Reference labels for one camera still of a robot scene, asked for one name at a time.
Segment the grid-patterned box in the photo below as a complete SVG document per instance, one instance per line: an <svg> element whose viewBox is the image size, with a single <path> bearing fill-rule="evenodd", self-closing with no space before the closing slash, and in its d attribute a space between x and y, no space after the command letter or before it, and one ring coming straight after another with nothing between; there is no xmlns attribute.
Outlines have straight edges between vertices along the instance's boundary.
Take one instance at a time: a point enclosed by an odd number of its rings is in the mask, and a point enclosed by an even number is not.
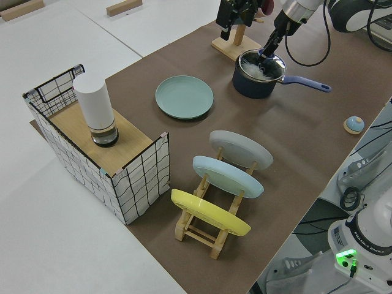
<svg viewBox="0 0 392 294"><path fill-rule="evenodd" d="M74 78L85 70L80 64L23 94L48 144L68 172L99 198L124 224L141 216L169 190L169 136L162 134L112 176L98 166L50 120L74 103Z"/></svg>

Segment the saucepan handle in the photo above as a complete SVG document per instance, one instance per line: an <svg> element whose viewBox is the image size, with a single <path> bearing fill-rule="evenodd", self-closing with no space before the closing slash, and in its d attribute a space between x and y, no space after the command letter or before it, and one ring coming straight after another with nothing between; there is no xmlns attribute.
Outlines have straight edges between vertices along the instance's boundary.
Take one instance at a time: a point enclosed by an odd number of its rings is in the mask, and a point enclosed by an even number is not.
<svg viewBox="0 0 392 294"><path fill-rule="evenodd" d="M317 81L313 81L310 80L308 78L304 78L304 77L299 77L296 75L285 75L282 77L282 79L280 80L280 82L284 85L286 84L301 84L319 91L323 91L323 92L331 92L332 91L332 87L328 86L326 84L321 84Z"/></svg>

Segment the plate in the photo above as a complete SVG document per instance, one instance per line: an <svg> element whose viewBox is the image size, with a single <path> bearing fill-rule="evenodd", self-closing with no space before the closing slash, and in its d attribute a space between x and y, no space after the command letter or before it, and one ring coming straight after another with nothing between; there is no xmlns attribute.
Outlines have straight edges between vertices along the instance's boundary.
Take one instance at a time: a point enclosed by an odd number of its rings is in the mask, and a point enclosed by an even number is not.
<svg viewBox="0 0 392 294"><path fill-rule="evenodd" d="M244 198L257 198L264 192L264 187L251 175L215 158L195 156L193 167L200 177L208 175L207 182L233 195L244 191Z"/></svg>
<svg viewBox="0 0 392 294"><path fill-rule="evenodd" d="M251 227L234 214L190 193L181 190L171 190L171 200L178 207L187 210L195 217L221 230L237 236L244 236Z"/></svg>
<svg viewBox="0 0 392 294"><path fill-rule="evenodd" d="M209 143L218 152L222 147L224 159L244 168L250 168L257 162L255 170L264 170L274 159L271 153L257 142L227 130L215 130L209 135Z"/></svg>
<svg viewBox="0 0 392 294"><path fill-rule="evenodd" d="M204 81L178 75L158 86L155 99L166 114L179 119L192 119L205 114L213 106L214 94Z"/></svg>

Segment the white plate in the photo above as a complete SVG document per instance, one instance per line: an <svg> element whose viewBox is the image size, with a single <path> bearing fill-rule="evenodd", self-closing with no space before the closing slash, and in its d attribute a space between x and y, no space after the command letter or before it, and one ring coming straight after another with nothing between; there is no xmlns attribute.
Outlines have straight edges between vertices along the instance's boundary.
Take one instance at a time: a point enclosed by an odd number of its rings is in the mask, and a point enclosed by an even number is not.
<svg viewBox="0 0 392 294"><path fill-rule="evenodd" d="M263 185L251 175L215 158L195 156L193 167L200 177L207 174L207 182L233 195L243 190L244 198L257 198L264 192Z"/></svg>
<svg viewBox="0 0 392 294"><path fill-rule="evenodd" d="M164 80L158 86L155 99L166 114L179 119L192 119L211 108L214 94L204 81L178 75Z"/></svg>
<svg viewBox="0 0 392 294"><path fill-rule="evenodd" d="M250 168L257 162L256 170L269 167L274 159L270 152L257 142L227 130L215 130L209 135L209 142L215 151L222 147L222 155L240 167Z"/></svg>

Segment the white table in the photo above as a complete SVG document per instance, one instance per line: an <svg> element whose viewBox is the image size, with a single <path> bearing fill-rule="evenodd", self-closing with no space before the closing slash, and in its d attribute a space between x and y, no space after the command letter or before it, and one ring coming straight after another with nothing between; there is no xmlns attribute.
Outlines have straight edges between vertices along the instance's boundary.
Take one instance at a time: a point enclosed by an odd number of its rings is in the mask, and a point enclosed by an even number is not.
<svg viewBox="0 0 392 294"><path fill-rule="evenodd" d="M45 140L22 94L82 63L104 78L140 56L66 1L0 20L1 293L184 293Z"/></svg>
<svg viewBox="0 0 392 294"><path fill-rule="evenodd" d="M174 42L216 19L220 0L143 0L109 17L106 7L120 0L66 0L140 56Z"/></svg>

